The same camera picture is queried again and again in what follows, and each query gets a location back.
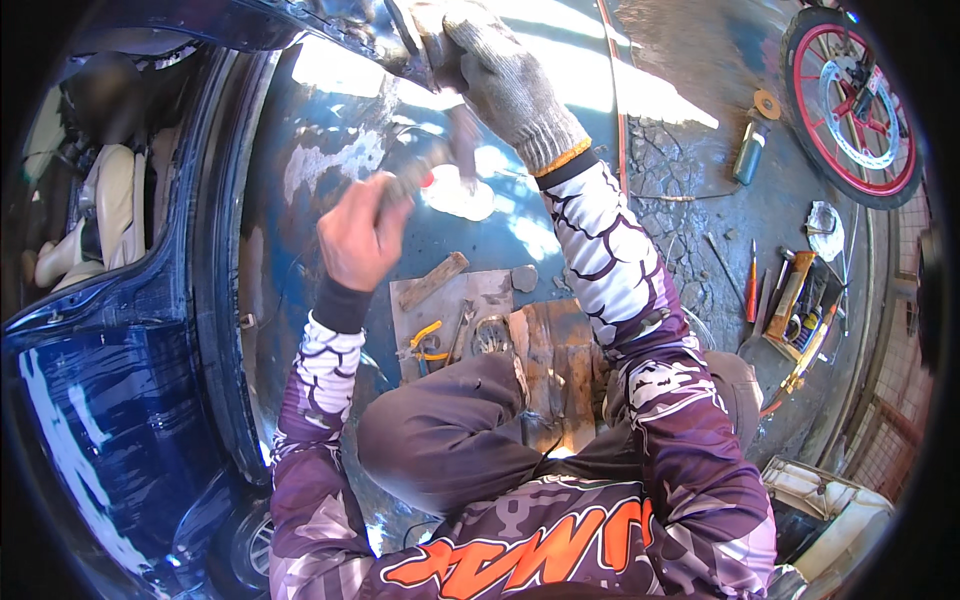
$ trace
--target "gray knit glove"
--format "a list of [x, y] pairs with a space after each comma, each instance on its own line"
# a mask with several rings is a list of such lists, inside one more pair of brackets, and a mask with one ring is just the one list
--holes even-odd
[[471, 107], [514, 147], [531, 175], [543, 177], [590, 147], [587, 132], [557, 99], [540, 62], [503, 21], [472, 2], [451, 2], [444, 29], [467, 51], [460, 70]]

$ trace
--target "cracked floor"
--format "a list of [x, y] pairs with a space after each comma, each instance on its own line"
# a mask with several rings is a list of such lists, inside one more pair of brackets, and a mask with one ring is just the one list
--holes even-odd
[[[631, 207], [666, 259], [682, 303], [704, 322], [719, 350], [736, 351], [749, 333], [737, 294], [745, 289], [751, 239], [756, 240], [757, 276], [771, 269], [776, 277], [779, 246], [808, 249], [802, 224], [812, 201], [832, 203], [847, 228], [852, 225], [855, 204], [838, 194], [810, 164], [786, 116], [767, 136], [750, 186], [730, 196], [693, 202], [642, 197], [702, 197], [735, 189], [732, 165], [754, 92], [765, 88], [781, 103], [784, 99], [780, 36], [794, 10], [773, 0], [624, 0], [615, 11], [623, 33], [634, 43], [634, 66], [672, 84], [683, 99], [717, 123], [712, 128], [692, 119], [669, 123], [632, 115], [626, 156]], [[717, 240], [738, 289], [733, 289], [710, 249], [707, 232]], [[885, 239], [880, 233], [877, 239]], [[865, 239], [862, 218], [857, 235]], [[876, 251], [885, 252], [885, 245]], [[865, 282], [866, 257], [861, 252], [854, 256], [851, 271], [851, 337], [840, 348], [833, 367], [815, 362], [804, 388], [761, 421], [747, 452], [747, 458], [760, 468], [776, 454], [807, 462], [819, 457], [832, 425], [823, 415], [839, 404], [852, 376]], [[838, 337], [839, 332], [828, 337], [826, 355], [832, 354]], [[765, 342], [749, 358], [767, 397], [792, 369]]]

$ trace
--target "black wristband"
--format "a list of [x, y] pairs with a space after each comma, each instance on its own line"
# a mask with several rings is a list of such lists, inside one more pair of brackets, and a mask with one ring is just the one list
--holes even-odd
[[593, 153], [592, 149], [586, 149], [559, 169], [550, 171], [543, 177], [538, 177], [537, 187], [540, 188], [540, 191], [543, 191], [545, 189], [550, 189], [554, 185], [560, 185], [564, 181], [572, 180], [592, 167], [599, 160], [600, 159], [597, 158], [597, 155]]
[[313, 320], [337, 333], [360, 333], [372, 298], [373, 292], [351, 290], [324, 276], [313, 306]]

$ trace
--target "hand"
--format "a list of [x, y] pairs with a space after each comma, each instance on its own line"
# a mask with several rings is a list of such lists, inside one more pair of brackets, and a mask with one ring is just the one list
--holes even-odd
[[372, 292], [400, 259], [413, 201], [407, 197], [384, 205], [374, 226], [380, 197], [393, 178], [391, 173], [376, 173], [366, 181], [354, 182], [317, 222], [326, 272], [351, 290]]
[[557, 99], [540, 62], [503, 21], [469, 0], [450, 7], [444, 30], [467, 51], [460, 61], [469, 86], [464, 95], [530, 174], [542, 177], [589, 149], [587, 132]]

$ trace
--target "leg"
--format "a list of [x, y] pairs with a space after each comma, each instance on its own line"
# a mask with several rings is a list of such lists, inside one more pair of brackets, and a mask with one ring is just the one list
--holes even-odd
[[[754, 367], [729, 352], [708, 350], [704, 358], [717, 393], [727, 408], [732, 432], [740, 441], [740, 451], [746, 453], [760, 422], [760, 405], [763, 403]], [[576, 456], [544, 462], [538, 475], [561, 473], [590, 479], [640, 481], [642, 475], [636, 458], [634, 434], [627, 419], [626, 398], [616, 382], [616, 372], [611, 373], [607, 386], [604, 419], [609, 430], [597, 436]]]
[[704, 358], [727, 408], [733, 434], [740, 440], [740, 451], [746, 454], [760, 424], [760, 405], [763, 404], [763, 392], [756, 383], [754, 366], [729, 352], [707, 350]]
[[540, 461], [493, 432], [521, 405], [509, 355], [469, 358], [376, 399], [357, 425], [357, 456], [381, 488], [444, 516], [516, 487]]

